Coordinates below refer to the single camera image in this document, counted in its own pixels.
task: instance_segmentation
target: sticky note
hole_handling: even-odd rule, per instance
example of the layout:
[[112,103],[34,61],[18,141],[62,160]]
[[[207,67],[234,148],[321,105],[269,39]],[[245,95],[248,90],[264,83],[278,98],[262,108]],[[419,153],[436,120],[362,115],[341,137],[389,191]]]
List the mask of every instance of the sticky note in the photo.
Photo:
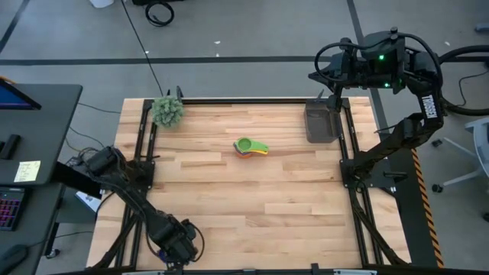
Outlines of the sticky note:
[[35,181],[37,172],[39,172],[40,160],[23,161],[18,164],[17,174],[15,174],[15,183]]

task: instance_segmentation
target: wooden tabletop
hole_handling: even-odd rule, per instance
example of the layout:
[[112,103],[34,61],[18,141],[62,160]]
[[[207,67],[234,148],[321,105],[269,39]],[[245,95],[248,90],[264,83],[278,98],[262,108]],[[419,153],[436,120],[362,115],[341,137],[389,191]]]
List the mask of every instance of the wooden tabletop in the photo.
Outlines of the wooden tabletop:
[[[126,99],[122,108],[115,145],[128,159],[134,156],[143,101]],[[360,148],[368,150],[379,142],[369,98],[350,98],[350,103]],[[187,270],[361,266],[339,171],[339,143],[307,141],[304,105],[185,105],[185,111],[177,128],[158,128],[154,155],[160,158],[148,199],[157,209],[179,220],[189,218],[202,230],[204,255]],[[265,143],[270,153],[238,158],[232,144],[243,136]],[[143,152],[148,138],[144,140]],[[409,261],[396,201],[371,189],[371,202],[379,232]],[[124,203],[116,196],[100,210],[87,266],[101,259],[115,240],[123,211]],[[138,269],[164,269],[141,240]],[[366,242],[373,263],[368,233]],[[194,243],[201,248],[199,237]],[[127,250],[125,263],[129,254]]]

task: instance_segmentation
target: rainbow backlit keyboard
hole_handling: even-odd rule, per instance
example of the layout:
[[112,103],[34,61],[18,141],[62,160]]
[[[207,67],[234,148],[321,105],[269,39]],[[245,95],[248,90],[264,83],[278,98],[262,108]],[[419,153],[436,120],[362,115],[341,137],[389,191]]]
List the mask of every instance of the rainbow backlit keyboard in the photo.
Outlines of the rainbow backlit keyboard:
[[15,230],[25,205],[24,198],[24,188],[0,187],[0,230]]

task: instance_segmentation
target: gray floor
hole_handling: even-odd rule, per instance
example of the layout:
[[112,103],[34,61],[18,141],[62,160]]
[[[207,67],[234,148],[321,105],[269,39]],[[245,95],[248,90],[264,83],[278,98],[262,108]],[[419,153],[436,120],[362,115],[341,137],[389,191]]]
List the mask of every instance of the gray floor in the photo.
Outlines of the gray floor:
[[[0,2],[0,37],[21,0]],[[342,37],[355,39],[346,1],[342,0],[189,0],[172,6],[171,26],[156,28],[144,19],[144,10],[128,2],[128,9],[150,57],[313,56]],[[364,34],[395,25],[425,39],[438,53],[472,44],[489,44],[489,37],[473,32],[475,24],[489,21],[485,0],[355,0]],[[0,60],[72,60],[144,57],[121,4],[94,9],[85,0],[31,0]],[[312,63],[201,63],[155,64],[163,89],[180,85],[187,97],[315,95],[322,89],[307,79]],[[484,71],[481,64],[443,66],[445,96],[461,102],[457,81]],[[0,66],[0,75],[20,83],[78,83],[81,102],[120,110],[123,98],[158,96],[147,65]],[[468,105],[487,106],[489,75],[464,82]],[[347,95],[369,95],[349,90]],[[388,123],[397,123],[417,111],[414,97],[381,90]],[[472,150],[464,123],[474,118],[450,115],[435,138],[449,137]],[[72,126],[104,144],[114,141],[117,115],[78,107]],[[74,147],[96,146],[73,133]],[[65,147],[67,160],[74,152]],[[449,146],[419,148],[426,183],[431,186],[470,172],[474,167]],[[443,194],[429,194],[436,229],[447,267],[489,270],[489,211],[487,180],[452,186]],[[90,230],[93,225],[64,225],[60,234]],[[80,270],[89,250],[90,234],[57,240],[63,255],[42,260],[38,273]]]

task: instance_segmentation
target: computer monitor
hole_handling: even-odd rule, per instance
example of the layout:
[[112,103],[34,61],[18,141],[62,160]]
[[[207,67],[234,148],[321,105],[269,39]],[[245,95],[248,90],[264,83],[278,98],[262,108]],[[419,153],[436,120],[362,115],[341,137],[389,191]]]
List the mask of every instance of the computer monitor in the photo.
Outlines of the computer monitor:
[[0,79],[0,110],[40,110],[40,104]]

